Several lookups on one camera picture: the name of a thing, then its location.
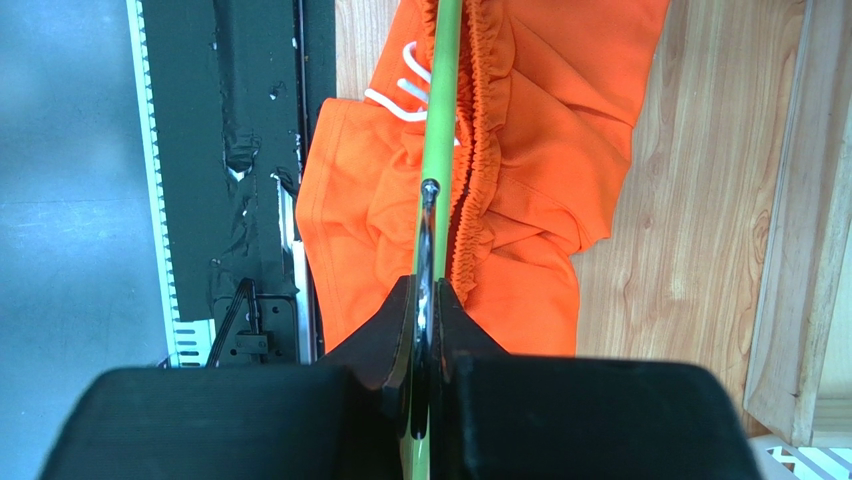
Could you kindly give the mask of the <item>orange shorts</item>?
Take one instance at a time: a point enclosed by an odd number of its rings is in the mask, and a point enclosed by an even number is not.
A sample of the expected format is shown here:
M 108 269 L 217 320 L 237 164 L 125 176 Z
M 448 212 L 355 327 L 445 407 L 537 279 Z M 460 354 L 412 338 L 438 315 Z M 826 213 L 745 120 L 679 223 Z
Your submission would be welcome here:
M 611 233 L 665 1 L 468 1 L 447 275 L 513 354 L 571 356 L 573 254 Z M 409 274 L 437 5 L 399 4 L 362 101 L 327 100 L 297 201 L 325 345 Z

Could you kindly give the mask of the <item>lime green hanger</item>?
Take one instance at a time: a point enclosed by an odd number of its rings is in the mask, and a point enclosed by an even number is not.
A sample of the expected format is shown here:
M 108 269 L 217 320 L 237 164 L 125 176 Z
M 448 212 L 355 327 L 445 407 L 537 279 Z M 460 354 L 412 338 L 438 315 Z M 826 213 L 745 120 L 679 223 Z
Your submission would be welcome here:
M 400 441 L 405 479 L 436 478 L 438 471 L 431 457 L 438 449 L 430 442 L 438 438 L 435 430 L 441 423 L 439 291 L 451 217 L 461 11 L 460 1 L 438 3 L 414 251 L 415 294 L 405 324 L 410 335 L 403 396 L 407 426 Z

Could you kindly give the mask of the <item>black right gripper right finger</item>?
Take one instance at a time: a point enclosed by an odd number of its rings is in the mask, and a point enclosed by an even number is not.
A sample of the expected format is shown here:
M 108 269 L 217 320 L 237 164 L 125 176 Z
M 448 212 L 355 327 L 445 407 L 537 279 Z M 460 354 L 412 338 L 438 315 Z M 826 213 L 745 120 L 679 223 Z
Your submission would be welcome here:
M 716 377 L 693 364 L 511 355 L 436 287 L 435 479 L 757 479 Z

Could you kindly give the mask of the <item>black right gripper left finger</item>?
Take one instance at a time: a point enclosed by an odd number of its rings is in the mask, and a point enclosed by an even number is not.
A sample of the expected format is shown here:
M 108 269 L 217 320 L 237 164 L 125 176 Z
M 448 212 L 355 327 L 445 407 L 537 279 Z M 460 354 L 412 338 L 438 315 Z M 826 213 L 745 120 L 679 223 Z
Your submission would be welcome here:
M 79 398 L 44 479 L 399 479 L 401 277 L 310 366 L 121 368 Z

